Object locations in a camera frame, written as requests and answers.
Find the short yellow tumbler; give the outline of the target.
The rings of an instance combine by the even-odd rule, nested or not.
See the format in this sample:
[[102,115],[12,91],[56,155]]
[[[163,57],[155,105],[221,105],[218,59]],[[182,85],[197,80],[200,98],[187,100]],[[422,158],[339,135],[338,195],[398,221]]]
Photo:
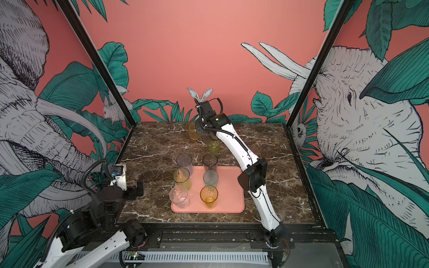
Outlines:
[[197,133],[196,123],[195,122],[190,122],[189,123],[189,125],[188,125],[188,134],[189,134],[189,137],[192,140],[198,140],[201,137],[201,135]]

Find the short green tumbler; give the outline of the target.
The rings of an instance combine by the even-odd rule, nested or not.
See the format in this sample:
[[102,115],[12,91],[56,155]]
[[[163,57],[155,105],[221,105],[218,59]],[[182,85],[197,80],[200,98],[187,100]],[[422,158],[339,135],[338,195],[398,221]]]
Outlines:
[[211,154],[219,154],[221,141],[219,139],[213,139],[208,137],[206,140],[208,152]]

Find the tall dark grey tumbler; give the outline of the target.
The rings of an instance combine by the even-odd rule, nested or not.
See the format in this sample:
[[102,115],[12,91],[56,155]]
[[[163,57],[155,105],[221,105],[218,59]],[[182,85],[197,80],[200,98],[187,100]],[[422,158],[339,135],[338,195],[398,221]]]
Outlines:
[[213,170],[216,172],[218,157],[215,154],[208,153],[203,157],[202,163],[206,172],[209,170]]

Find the tall blue-grey clear tumbler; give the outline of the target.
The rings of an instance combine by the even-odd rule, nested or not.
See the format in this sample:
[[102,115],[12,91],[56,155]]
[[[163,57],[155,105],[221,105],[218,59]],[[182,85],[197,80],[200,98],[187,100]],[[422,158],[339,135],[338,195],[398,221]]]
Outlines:
[[180,154],[176,158],[176,163],[179,168],[186,168],[190,175],[193,174],[193,158],[190,154]]

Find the teal frosted tumbler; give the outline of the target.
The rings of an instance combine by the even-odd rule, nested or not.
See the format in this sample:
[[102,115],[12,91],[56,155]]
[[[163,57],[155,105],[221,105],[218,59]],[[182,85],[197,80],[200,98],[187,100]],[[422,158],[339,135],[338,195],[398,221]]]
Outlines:
[[208,170],[203,174],[203,181],[205,186],[217,187],[219,182],[219,175],[214,170]]

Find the tall light green tumbler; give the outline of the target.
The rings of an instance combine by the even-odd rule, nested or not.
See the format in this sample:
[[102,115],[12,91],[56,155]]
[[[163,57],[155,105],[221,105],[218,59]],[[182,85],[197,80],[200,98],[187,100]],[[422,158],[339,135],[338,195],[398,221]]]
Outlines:
[[190,177],[191,177],[190,172],[185,167],[184,168],[180,167],[176,169],[173,173],[173,180],[175,184],[178,186],[183,186],[187,190],[190,190],[192,186]]

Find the tall yellow tumbler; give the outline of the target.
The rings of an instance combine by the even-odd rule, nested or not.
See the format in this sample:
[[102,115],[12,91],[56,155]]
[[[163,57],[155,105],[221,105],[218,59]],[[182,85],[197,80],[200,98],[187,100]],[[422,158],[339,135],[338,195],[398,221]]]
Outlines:
[[204,203],[204,205],[212,209],[216,205],[216,201],[219,197],[219,192],[217,188],[213,185],[204,186],[200,191],[200,199]]

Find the pink plastic tray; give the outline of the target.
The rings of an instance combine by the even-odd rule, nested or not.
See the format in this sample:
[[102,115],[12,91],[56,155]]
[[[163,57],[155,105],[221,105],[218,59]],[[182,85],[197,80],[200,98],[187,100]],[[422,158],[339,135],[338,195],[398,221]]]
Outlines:
[[238,182],[238,176],[242,171],[236,166],[219,166],[217,168],[219,181],[217,190],[219,196],[212,208],[207,207],[200,197],[200,191],[204,187],[203,166],[194,166],[190,177],[191,189],[188,192],[188,204],[184,208],[172,203],[171,209],[175,213],[241,213],[245,208],[244,192]]

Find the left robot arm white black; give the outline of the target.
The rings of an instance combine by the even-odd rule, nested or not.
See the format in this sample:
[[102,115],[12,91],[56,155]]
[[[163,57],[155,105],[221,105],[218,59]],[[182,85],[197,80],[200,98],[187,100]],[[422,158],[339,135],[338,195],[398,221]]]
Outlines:
[[36,268],[97,268],[114,254],[148,242],[147,232],[141,223],[129,220],[85,257],[71,262],[103,231],[115,226],[125,204],[124,191],[117,185],[107,186],[91,197],[87,205],[73,211],[56,226]]

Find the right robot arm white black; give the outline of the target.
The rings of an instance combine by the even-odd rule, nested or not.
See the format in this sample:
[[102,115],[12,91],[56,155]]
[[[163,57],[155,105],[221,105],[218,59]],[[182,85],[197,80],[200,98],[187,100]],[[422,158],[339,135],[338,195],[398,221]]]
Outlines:
[[266,175],[268,162],[259,158],[243,142],[229,118],[223,113],[216,113],[209,101],[199,102],[194,99],[198,112],[195,120],[198,134],[214,134],[231,151],[238,161],[242,173],[238,182],[245,192],[252,197],[261,224],[265,230],[264,239],[271,248],[276,248],[288,240],[288,230],[277,216],[268,195]]

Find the white perforated strip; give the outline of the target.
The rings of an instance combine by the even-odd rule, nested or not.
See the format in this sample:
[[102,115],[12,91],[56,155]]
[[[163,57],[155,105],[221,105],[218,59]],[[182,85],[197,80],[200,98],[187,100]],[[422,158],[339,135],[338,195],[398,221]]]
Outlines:
[[180,252],[180,251],[140,251],[122,255],[123,262],[130,263],[185,263],[215,262],[240,264],[270,264],[266,252]]

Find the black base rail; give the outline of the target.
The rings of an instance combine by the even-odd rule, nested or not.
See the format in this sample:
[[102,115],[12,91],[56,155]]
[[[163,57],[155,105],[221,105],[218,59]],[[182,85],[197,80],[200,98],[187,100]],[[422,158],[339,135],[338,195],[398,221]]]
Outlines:
[[[256,243],[266,247],[264,229],[260,223],[142,223],[149,236],[164,242]],[[288,244],[338,243],[333,230],[315,224],[285,224]]]

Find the right black frame post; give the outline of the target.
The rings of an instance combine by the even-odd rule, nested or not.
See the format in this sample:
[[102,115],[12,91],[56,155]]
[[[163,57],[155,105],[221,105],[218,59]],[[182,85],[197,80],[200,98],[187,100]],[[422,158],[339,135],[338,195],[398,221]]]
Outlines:
[[326,36],[326,39],[321,47],[321,50],[316,58],[316,61],[313,65],[313,68],[311,69],[311,72],[309,74],[309,77],[306,79],[306,83],[299,95],[299,98],[297,100],[297,103],[292,111],[292,114],[290,115],[290,118],[288,122],[286,123],[286,130],[290,130],[292,128],[293,122],[295,121],[296,117],[298,116],[299,110],[303,106],[305,99],[310,92],[310,90],[313,88],[313,84],[316,81],[316,78],[321,70],[321,68],[324,65],[324,62],[330,52],[330,49],[332,48],[344,22],[347,18],[347,15],[349,14],[351,8],[353,7],[355,1],[347,0],[342,1],[339,10],[337,11],[337,14],[335,16],[334,22],[332,23],[328,34]]

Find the black frame post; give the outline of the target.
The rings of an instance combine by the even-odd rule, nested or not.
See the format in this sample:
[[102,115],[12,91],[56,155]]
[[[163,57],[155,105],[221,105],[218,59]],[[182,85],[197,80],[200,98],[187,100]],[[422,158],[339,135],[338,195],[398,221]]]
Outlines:
[[321,68],[324,65],[324,62],[330,52],[330,49],[332,48],[344,22],[347,18],[347,15],[349,14],[351,8],[353,7],[355,1],[347,0],[342,1],[339,10],[337,11],[337,14],[335,16],[334,22],[332,23],[328,34],[326,36],[326,39],[321,47],[321,50],[316,58],[316,61],[313,65],[313,68],[311,69],[311,72],[309,74],[309,77],[306,79],[306,83],[299,95],[299,98],[297,100],[297,103],[292,111],[292,114],[290,115],[290,118],[288,122],[286,123],[286,130],[290,130],[292,128],[293,122],[295,121],[296,117],[298,116],[299,110],[303,106],[305,99],[310,92],[310,90],[313,88],[313,84],[316,81],[316,78],[321,70]]
[[74,9],[74,6],[71,4],[70,1],[64,1],[64,0],[57,1],[57,4],[61,9],[61,11],[63,12],[63,14],[65,15],[69,24],[73,28],[76,36],[78,37],[80,43],[83,45],[92,63],[95,65],[96,70],[99,72],[102,80],[105,82],[107,88],[112,93],[114,99],[117,101],[117,104],[121,108],[126,119],[131,124],[131,127],[135,127],[136,122],[131,112],[127,108],[122,95],[120,95],[113,78],[111,77],[106,65],[104,64],[98,50],[95,48],[94,43],[91,40],[88,32],[82,25],[77,15],[77,12]]

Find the left black frame post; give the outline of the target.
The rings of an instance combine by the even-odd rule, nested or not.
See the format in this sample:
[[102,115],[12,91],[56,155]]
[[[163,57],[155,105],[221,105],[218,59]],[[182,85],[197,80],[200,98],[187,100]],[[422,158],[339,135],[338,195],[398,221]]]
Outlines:
[[98,50],[95,48],[94,43],[91,40],[88,32],[82,25],[77,15],[77,12],[74,9],[74,6],[71,4],[70,1],[64,1],[64,0],[57,1],[57,4],[61,9],[61,11],[63,12],[63,14],[65,15],[69,24],[73,28],[76,36],[78,37],[80,43],[83,45],[92,63],[95,65],[96,70],[99,72],[102,80],[105,82],[107,88],[112,93],[114,99],[117,101],[117,104],[121,108],[126,119],[131,124],[131,127],[135,127],[136,122],[131,112],[127,108],[122,95],[120,95],[113,78],[111,77],[106,65],[104,64]]

